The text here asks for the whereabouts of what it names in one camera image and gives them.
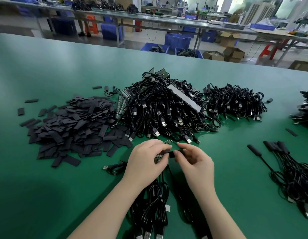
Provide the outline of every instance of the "person's right hand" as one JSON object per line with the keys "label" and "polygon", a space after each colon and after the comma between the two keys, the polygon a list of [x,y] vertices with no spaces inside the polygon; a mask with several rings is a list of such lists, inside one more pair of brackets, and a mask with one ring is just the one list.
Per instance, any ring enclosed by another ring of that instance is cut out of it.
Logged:
{"label": "person's right hand", "polygon": [[212,159],[198,147],[186,143],[177,145],[184,150],[185,156],[174,150],[175,160],[180,164],[195,197],[216,194]]}

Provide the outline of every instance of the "air conditioner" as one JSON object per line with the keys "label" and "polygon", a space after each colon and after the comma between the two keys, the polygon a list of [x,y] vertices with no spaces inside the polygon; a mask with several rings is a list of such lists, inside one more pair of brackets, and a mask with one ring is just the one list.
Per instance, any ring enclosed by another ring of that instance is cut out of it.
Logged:
{"label": "air conditioner", "polygon": [[248,12],[242,20],[243,25],[255,24],[266,17],[272,17],[272,12],[274,11],[276,5],[273,5],[269,2],[255,2],[252,3]]}

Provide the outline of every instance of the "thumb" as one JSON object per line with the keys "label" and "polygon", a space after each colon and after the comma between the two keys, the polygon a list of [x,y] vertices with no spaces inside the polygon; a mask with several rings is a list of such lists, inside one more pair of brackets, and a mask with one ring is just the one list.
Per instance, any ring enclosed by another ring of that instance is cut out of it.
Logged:
{"label": "thumb", "polygon": [[183,171],[192,166],[180,151],[174,150],[173,152],[175,155],[175,160],[179,163]]}
{"label": "thumb", "polygon": [[161,173],[168,165],[169,153],[165,153],[161,160],[156,164],[156,169]]}

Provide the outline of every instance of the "workbench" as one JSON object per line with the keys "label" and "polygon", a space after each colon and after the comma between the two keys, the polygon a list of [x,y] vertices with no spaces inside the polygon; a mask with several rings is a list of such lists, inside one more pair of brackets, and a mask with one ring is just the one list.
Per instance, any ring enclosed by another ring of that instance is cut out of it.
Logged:
{"label": "workbench", "polygon": [[[303,102],[299,91],[308,91],[308,72],[10,34],[0,34],[0,238],[66,238],[121,179],[103,166],[126,161],[132,151],[122,147],[112,158],[103,154],[82,159],[78,167],[62,163],[53,169],[52,160],[36,160],[39,145],[28,144],[28,130],[19,124],[37,119],[42,108],[66,104],[74,94],[104,95],[93,86],[123,89],[152,67],[165,68],[171,78],[200,90],[210,82],[229,83],[273,98],[262,122],[222,119],[218,132],[197,134],[199,147],[213,159],[218,197],[247,238],[308,238],[308,220],[284,200],[266,165],[247,148],[254,145],[279,169],[263,141],[282,140],[297,161],[308,163],[308,129],[289,117]],[[27,99],[39,101],[24,104]],[[25,115],[17,116],[21,107]],[[136,137],[133,145],[144,140]],[[195,238],[172,192],[167,204],[171,211],[164,238]],[[127,239],[130,228],[124,219],[117,238]]]}

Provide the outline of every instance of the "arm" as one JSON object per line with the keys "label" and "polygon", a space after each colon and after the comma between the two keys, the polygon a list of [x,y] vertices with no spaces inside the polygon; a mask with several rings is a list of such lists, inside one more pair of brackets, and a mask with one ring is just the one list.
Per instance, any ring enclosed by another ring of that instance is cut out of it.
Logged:
{"label": "arm", "polygon": [[128,159],[122,180],[68,239],[116,238],[122,221],[136,197],[168,164],[168,153],[158,164],[154,164],[155,156],[171,147],[157,139],[137,145]]}
{"label": "arm", "polygon": [[214,163],[200,148],[178,143],[185,157],[174,151],[187,183],[194,193],[214,239],[246,239],[235,221],[219,201],[214,186]]}

